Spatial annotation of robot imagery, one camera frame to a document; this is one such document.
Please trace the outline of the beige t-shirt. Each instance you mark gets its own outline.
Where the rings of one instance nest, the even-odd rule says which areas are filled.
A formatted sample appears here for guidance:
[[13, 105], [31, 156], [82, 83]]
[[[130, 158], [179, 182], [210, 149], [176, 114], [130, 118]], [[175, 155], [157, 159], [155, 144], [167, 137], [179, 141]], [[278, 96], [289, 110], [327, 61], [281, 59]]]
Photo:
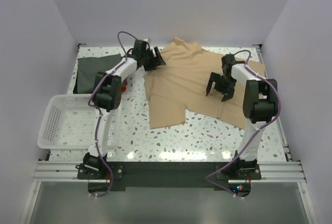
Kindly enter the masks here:
[[203, 49], [198, 43], [175, 38], [161, 50], [165, 66], [145, 74], [145, 93], [149, 101], [152, 129], [185, 123], [185, 110], [202, 114], [244, 129], [244, 86], [236, 83], [232, 99], [222, 102], [216, 90], [206, 93], [212, 72], [222, 72], [222, 54]]

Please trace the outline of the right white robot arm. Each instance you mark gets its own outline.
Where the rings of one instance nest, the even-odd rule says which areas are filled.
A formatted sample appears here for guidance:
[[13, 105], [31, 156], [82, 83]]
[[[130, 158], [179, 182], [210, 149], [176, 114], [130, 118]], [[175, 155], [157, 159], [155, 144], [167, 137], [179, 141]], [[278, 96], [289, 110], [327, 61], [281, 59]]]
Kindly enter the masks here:
[[224, 97], [223, 102], [234, 96], [235, 86], [240, 82], [244, 86], [243, 114], [246, 118], [242, 142], [232, 161], [207, 176], [224, 175], [242, 179], [254, 173], [257, 168], [259, 143], [264, 130], [275, 122], [280, 115], [280, 97], [275, 79], [267, 79], [250, 69], [248, 60], [237, 61], [234, 54], [222, 57], [222, 74], [211, 73], [206, 94], [214, 89]]

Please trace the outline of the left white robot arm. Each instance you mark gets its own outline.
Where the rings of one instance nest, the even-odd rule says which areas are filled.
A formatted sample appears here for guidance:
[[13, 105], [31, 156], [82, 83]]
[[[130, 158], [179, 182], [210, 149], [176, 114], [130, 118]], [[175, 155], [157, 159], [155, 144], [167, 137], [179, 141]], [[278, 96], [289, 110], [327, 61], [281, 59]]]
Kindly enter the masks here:
[[113, 68], [98, 72], [95, 77], [94, 89], [88, 99], [88, 105], [95, 108], [99, 116], [94, 131], [93, 143], [84, 155], [83, 162], [76, 166], [79, 179], [103, 178], [113, 179], [113, 172], [107, 164], [107, 141], [100, 141], [99, 127], [102, 122], [103, 111], [110, 113], [117, 110], [121, 103], [122, 83], [140, 67], [153, 71], [158, 66], [165, 66], [157, 46], [151, 47], [146, 39], [137, 39], [134, 46], [125, 51], [124, 57]]

